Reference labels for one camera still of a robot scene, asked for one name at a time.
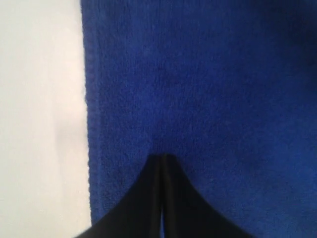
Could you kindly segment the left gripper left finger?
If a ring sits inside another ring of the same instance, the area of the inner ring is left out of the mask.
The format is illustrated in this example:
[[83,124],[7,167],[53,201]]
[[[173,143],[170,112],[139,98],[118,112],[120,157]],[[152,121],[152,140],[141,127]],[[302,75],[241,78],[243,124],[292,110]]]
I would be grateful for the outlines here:
[[119,203],[80,238],[159,238],[161,221],[161,161],[150,155],[137,180]]

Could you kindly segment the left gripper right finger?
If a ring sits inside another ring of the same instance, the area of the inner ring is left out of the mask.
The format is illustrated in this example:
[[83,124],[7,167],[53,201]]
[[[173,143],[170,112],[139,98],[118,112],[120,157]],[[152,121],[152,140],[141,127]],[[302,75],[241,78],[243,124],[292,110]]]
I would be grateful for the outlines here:
[[213,209],[193,187],[177,158],[161,158],[166,238],[244,238],[245,231]]

